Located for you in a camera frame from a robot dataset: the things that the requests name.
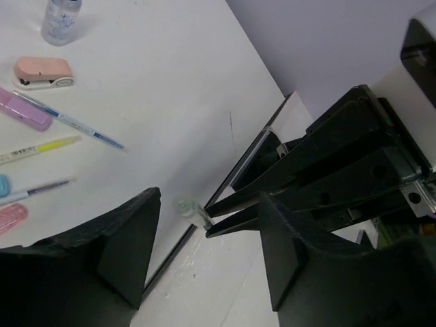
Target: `mini stapler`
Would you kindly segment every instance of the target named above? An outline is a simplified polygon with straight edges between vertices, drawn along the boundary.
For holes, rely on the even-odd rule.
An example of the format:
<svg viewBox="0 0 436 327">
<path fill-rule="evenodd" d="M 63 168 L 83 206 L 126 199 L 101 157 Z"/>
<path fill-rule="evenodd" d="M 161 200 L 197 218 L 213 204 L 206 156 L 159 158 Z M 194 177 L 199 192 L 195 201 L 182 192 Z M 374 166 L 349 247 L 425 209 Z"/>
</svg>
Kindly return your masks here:
<svg viewBox="0 0 436 327">
<path fill-rule="evenodd" d="M 12 82 L 22 90 L 53 89 L 73 85 L 68 62 L 60 58 L 21 57 L 15 63 Z"/>
</svg>

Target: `table surface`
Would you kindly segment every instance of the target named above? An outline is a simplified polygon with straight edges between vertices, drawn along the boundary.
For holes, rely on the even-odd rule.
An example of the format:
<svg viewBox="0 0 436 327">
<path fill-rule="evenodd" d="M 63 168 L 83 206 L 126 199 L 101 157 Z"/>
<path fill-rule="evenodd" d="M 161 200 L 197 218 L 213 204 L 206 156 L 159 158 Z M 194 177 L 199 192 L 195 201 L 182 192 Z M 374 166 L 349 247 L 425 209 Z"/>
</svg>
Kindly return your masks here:
<svg viewBox="0 0 436 327">
<path fill-rule="evenodd" d="M 158 186 L 152 273 L 188 226 L 172 199 L 190 193 L 204 204 L 283 96 L 224 0 L 85 1 L 73 42 L 60 48 L 39 35 L 45 6 L 45 0 L 0 3 L 0 86 L 13 89 L 18 57 L 67 59 L 74 86 L 29 95 L 129 152 L 84 136 L 2 166 L 12 191 L 68 176 L 77 181 L 23 200 L 29 217 L 0 236 L 0 247 L 29 246 Z M 0 117 L 0 153 L 80 135 L 58 121 L 40 133 Z"/>
</svg>

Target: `screw hole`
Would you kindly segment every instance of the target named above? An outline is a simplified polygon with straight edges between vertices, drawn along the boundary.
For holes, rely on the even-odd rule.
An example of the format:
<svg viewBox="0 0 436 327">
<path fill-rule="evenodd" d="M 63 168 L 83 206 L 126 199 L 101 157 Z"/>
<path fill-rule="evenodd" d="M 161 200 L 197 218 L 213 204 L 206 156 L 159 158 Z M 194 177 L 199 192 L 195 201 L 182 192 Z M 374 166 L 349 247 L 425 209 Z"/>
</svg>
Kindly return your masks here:
<svg viewBox="0 0 436 327">
<path fill-rule="evenodd" d="M 330 196 L 328 195 L 328 193 L 324 192 L 321 193 L 320 196 L 318 197 L 318 200 L 320 202 L 320 204 L 322 205 L 326 205 L 330 202 Z"/>
<path fill-rule="evenodd" d="M 372 170 L 371 173 L 373 174 L 375 179 L 382 180 L 385 179 L 388 175 L 388 169 L 385 166 L 382 165 L 376 165 Z"/>
<path fill-rule="evenodd" d="M 418 204 L 421 202 L 421 196 L 418 193 L 409 193 L 409 201 L 413 204 Z"/>
</svg>

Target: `yellow highlighter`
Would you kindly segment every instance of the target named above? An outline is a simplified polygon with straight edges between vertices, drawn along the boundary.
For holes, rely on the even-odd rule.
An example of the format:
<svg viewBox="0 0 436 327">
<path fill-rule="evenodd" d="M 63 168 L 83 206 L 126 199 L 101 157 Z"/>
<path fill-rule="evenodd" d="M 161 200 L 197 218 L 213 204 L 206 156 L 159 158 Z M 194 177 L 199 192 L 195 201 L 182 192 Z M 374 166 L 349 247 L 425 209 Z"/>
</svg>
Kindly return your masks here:
<svg viewBox="0 0 436 327">
<path fill-rule="evenodd" d="M 13 161 L 31 157 L 33 155 L 37 155 L 39 153 L 43 153 L 49 150 L 58 149 L 61 148 L 62 146 L 67 146 L 76 143 L 81 139 L 82 138 L 80 136 L 72 136 L 70 138 L 62 138 L 60 140 L 55 140 L 53 142 L 36 145 L 36 146 L 30 146 L 29 148 L 20 149 L 17 151 L 12 151 L 11 153 L 5 153 L 4 155 L 0 155 L 0 166 L 4 164 L 8 164 Z"/>
</svg>

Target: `gray wall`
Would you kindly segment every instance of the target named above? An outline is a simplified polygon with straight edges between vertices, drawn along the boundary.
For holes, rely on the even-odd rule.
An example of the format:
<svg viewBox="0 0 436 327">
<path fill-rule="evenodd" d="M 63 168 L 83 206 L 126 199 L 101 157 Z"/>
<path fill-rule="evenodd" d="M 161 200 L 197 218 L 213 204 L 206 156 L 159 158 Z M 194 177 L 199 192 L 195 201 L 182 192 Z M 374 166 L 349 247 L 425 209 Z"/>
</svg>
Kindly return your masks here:
<svg viewBox="0 0 436 327">
<path fill-rule="evenodd" d="M 399 62 L 408 20 L 435 0 L 227 0 L 283 93 L 316 119 Z"/>
</svg>

